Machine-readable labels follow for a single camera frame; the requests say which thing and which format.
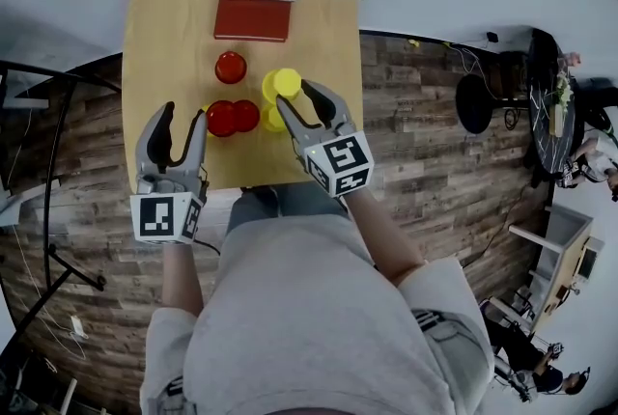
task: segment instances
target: red cup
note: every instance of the red cup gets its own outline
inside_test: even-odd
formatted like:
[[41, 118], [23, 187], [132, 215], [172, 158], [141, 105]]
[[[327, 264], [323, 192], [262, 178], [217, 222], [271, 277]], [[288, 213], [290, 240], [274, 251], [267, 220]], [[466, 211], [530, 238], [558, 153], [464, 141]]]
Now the red cup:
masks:
[[248, 99], [234, 103], [234, 120], [237, 132], [253, 130], [260, 122], [260, 109]]
[[229, 137], [236, 132], [235, 108], [231, 101], [216, 101], [206, 112], [209, 132], [216, 137]]
[[226, 51], [216, 61], [214, 74], [224, 84], [236, 84], [247, 73], [247, 63], [235, 51]]

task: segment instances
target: gray t-shirt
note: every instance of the gray t-shirt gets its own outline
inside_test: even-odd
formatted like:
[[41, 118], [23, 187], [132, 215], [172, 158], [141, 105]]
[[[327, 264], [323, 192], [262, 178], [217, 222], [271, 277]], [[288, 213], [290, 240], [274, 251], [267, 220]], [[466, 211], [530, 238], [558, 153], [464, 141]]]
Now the gray t-shirt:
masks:
[[457, 260], [395, 288], [351, 221], [285, 217], [228, 235], [198, 318], [154, 313], [140, 398], [148, 414], [471, 414], [492, 370]]

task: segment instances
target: black round table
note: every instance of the black round table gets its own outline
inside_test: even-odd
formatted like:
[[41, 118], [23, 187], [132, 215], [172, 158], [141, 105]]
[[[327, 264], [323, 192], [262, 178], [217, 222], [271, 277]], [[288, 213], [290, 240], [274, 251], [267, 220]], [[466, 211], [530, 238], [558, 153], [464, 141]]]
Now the black round table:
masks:
[[[562, 136], [556, 137], [549, 130], [549, 111], [553, 104], [557, 74], [564, 71], [569, 76], [566, 64], [559, 65], [564, 62], [558, 60], [560, 55], [560, 48], [553, 37], [535, 29], [527, 67], [530, 126], [539, 162], [550, 174], [562, 172], [562, 166], [571, 151], [576, 123], [575, 100], [571, 97], [564, 115]], [[569, 80], [573, 88], [574, 81], [571, 77]]]

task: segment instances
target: red book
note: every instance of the red book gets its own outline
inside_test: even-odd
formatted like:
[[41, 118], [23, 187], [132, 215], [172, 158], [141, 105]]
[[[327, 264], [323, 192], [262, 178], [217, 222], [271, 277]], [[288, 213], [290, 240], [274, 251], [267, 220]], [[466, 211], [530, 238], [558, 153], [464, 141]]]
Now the red book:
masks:
[[219, 0], [214, 22], [216, 40], [284, 42], [292, 2]]

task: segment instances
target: yellow cup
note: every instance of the yellow cup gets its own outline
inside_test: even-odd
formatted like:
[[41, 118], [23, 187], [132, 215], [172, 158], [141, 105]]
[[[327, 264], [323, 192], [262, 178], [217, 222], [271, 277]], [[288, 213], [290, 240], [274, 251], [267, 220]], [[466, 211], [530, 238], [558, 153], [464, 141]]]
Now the yellow cup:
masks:
[[267, 104], [260, 115], [262, 126], [269, 132], [285, 132], [287, 130], [283, 118], [276, 106]]
[[275, 69], [267, 73], [262, 81], [262, 94], [275, 104], [277, 95], [292, 101], [300, 92], [300, 74], [294, 69]]

